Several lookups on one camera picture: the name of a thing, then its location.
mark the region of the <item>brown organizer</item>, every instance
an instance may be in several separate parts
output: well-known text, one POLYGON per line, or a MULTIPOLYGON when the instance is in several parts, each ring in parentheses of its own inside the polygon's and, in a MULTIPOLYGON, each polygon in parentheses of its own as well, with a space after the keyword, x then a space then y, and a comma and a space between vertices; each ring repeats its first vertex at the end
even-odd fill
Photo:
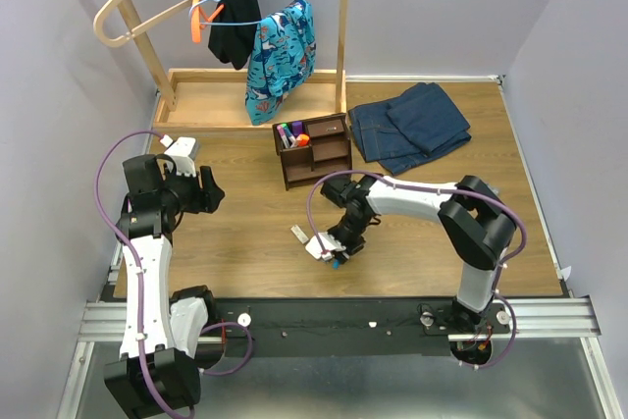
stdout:
POLYGON ((312 183, 335 171, 352 168, 351 141, 345 113, 302 120, 303 132, 310 136, 307 146, 285 149, 273 125, 275 151, 282 162, 286 190, 312 183))

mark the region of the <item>gray floor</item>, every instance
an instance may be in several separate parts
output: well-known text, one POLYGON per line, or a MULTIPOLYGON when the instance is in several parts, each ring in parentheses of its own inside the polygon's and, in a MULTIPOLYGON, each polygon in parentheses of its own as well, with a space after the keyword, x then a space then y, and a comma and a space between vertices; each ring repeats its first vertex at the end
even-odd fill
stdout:
MULTIPOLYGON (((118 348, 96 346, 79 418, 125 417, 102 380, 118 348)), ((501 364, 479 372, 417 355, 253 358, 231 377, 202 382, 197 419, 603 418, 575 339, 519 340, 501 364)))

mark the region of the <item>wooden pole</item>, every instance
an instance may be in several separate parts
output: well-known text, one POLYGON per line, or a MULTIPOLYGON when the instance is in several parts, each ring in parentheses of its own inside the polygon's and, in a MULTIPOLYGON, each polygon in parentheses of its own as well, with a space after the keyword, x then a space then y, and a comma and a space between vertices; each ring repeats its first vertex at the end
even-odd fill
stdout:
POLYGON ((348 0, 340 0, 340 15, 338 21, 338 58, 336 60, 336 109, 342 103, 342 88, 344 83, 344 39, 346 38, 346 11, 348 0))
MULTIPOLYGON (((129 31, 141 24, 139 14, 137 13, 137 10, 131 0, 124 0, 118 8, 129 31)), ((164 97, 168 108, 170 110, 175 110, 175 90, 168 80, 168 76, 166 75, 161 62, 157 57, 155 48, 153 48, 148 35, 146 33, 140 34, 136 36, 133 41, 135 41, 139 54, 141 54, 144 63, 146 63, 146 67, 153 76, 153 80, 155 80, 155 83, 157 84, 162 97, 164 97)))

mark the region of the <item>wooden tray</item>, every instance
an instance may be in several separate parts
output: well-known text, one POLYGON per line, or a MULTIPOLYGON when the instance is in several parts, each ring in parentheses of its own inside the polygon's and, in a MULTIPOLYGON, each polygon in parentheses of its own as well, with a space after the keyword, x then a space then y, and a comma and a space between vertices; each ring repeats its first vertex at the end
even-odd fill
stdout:
MULTIPOLYGON (((268 130, 271 123, 253 126, 244 108, 246 71, 222 69, 170 69, 176 108, 159 100, 153 128, 161 132, 221 130, 268 130)), ((342 74, 340 104, 336 103, 336 71, 315 71, 290 93, 273 122, 293 122, 346 113, 345 80, 342 74)))

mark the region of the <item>wall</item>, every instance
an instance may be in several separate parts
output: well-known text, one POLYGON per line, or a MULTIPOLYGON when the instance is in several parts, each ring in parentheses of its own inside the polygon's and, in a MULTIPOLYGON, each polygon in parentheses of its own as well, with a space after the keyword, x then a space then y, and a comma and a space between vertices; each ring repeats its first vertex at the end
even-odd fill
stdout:
MULTIPOLYGON (((104 0, 0 0, 0 416, 54 418, 87 299, 104 283, 115 240, 91 189, 114 139, 150 123, 154 85, 133 48, 91 31, 104 0)), ((120 159, 103 180, 120 207, 120 159)))
MULTIPOLYGON (((148 18, 181 0, 133 0, 148 18)), ((262 14, 289 0, 260 0, 262 14)), ((309 0, 318 67, 336 67, 339 0, 309 0)), ((351 75, 502 74, 548 0, 349 0, 346 69, 351 75)), ((111 28, 121 34, 120 29, 111 28)), ((189 37, 186 14, 150 33, 167 68, 221 64, 189 37)))
POLYGON ((626 0, 550 0, 505 82, 506 100, 570 286, 590 294, 628 411, 626 0))

